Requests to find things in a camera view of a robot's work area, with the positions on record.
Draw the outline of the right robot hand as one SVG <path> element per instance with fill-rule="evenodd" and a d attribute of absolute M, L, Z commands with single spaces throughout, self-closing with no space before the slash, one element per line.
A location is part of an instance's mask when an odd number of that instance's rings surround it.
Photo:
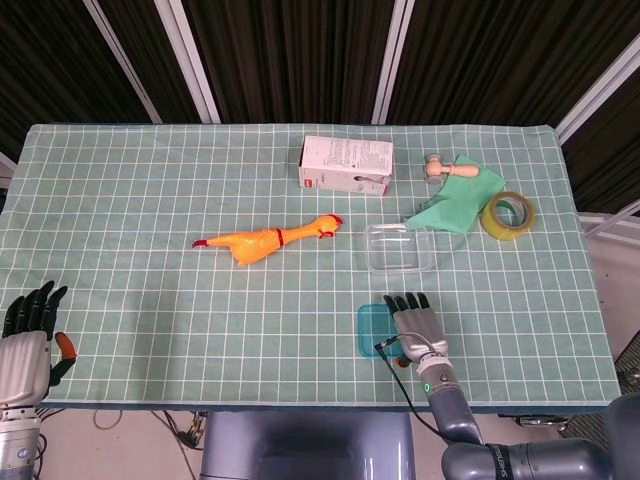
<path fill-rule="evenodd" d="M 399 364 L 419 364 L 425 356 L 446 356 L 448 344 L 440 320 L 422 292 L 384 295 L 402 348 Z"/>

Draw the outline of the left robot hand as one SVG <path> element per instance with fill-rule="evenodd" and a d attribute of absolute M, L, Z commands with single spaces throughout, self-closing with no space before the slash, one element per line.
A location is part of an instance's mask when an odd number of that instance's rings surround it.
<path fill-rule="evenodd" d="M 1 331 L 1 408 L 38 406 L 76 363 L 69 337 L 55 330 L 67 288 L 47 282 L 16 298 Z"/>

